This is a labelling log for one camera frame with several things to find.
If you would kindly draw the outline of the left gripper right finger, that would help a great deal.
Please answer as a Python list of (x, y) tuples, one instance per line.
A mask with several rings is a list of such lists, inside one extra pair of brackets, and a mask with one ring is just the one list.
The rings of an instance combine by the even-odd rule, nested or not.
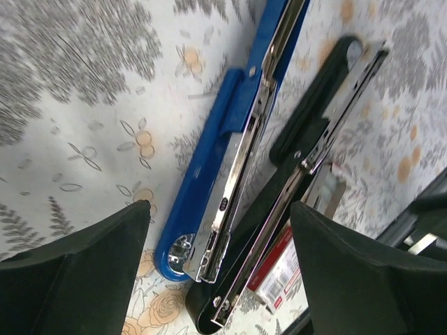
[(446, 263), (386, 246), (302, 202), (291, 228), (315, 334), (445, 334)]

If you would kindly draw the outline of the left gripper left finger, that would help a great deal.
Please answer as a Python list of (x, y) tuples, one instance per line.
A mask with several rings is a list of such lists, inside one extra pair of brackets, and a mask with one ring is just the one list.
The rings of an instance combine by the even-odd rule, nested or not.
[(120, 334), (150, 222), (139, 200), (1, 262), (2, 334)]

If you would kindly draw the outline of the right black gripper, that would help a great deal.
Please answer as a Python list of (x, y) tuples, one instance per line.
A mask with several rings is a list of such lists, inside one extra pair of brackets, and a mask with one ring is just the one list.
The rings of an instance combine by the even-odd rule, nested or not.
[(446, 257), (446, 171), (376, 238), (377, 241), (426, 258)]

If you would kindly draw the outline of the red white staple box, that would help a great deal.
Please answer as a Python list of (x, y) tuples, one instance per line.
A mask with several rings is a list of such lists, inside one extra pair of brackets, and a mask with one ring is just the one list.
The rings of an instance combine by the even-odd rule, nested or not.
[(301, 273), (290, 223), (285, 224), (261, 260), (247, 288), (275, 314), (300, 285)]

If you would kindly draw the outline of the metal staple strip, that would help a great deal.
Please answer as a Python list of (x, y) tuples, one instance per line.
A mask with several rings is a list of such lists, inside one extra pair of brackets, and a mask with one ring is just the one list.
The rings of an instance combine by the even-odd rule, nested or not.
[(345, 190), (346, 182), (334, 174), (331, 164), (324, 164), (309, 187), (305, 204), (333, 219)]

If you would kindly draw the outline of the blue stapler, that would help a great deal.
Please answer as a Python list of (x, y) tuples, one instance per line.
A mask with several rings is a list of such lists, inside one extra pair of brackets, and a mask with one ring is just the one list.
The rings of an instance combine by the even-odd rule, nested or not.
[(308, 1), (268, 1), (244, 68), (229, 68), (154, 252), (169, 281), (213, 283)]

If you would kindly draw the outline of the black stapler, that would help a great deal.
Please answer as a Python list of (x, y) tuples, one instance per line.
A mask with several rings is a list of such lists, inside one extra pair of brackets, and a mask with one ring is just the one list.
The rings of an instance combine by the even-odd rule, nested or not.
[(185, 308), (199, 334), (226, 326), (263, 256), (310, 186), (342, 126), (389, 50), (384, 40), (341, 37), (270, 150), (276, 172), (237, 224), (215, 283), (194, 283)]

